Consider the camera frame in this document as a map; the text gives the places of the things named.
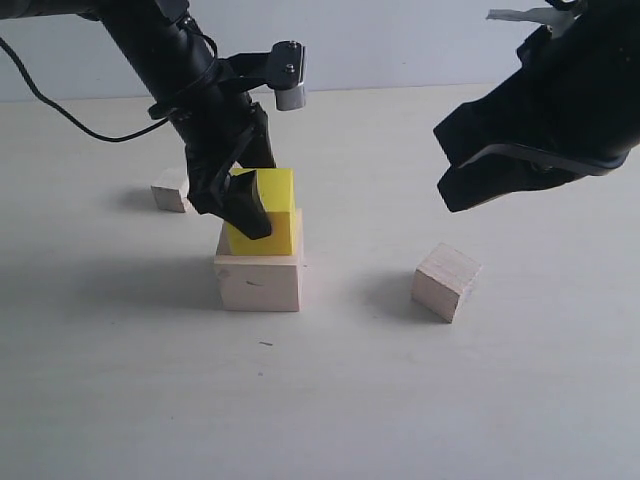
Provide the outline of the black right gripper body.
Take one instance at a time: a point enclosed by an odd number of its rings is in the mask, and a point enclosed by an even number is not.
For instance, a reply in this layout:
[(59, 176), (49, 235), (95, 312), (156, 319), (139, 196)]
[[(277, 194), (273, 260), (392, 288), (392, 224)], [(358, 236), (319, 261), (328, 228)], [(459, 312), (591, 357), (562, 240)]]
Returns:
[(517, 56), (548, 136), (540, 152), (586, 175), (619, 168), (639, 144), (638, 2), (549, 1), (499, 18), (538, 27)]

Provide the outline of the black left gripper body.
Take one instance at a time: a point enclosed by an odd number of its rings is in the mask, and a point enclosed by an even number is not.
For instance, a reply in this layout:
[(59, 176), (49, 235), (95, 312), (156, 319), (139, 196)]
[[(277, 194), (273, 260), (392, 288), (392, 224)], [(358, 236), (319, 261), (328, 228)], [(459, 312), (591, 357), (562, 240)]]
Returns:
[(191, 80), (164, 83), (164, 116), (185, 145), (187, 198), (198, 213), (223, 216), (225, 181), (252, 131), (268, 131), (266, 112), (247, 93)]

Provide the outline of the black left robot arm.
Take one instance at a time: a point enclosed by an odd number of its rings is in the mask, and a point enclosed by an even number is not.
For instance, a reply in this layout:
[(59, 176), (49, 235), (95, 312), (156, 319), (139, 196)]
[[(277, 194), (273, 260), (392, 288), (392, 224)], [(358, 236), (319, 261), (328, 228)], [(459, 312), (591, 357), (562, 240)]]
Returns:
[(268, 117), (250, 90), (266, 85), (280, 110), (304, 105), (305, 48), (281, 41), (268, 52), (218, 54), (186, 1), (4, 1), (3, 19), (77, 15), (101, 23), (155, 99), (157, 127), (171, 123), (185, 144), (188, 199), (248, 238), (272, 224), (257, 169), (275, 165)]

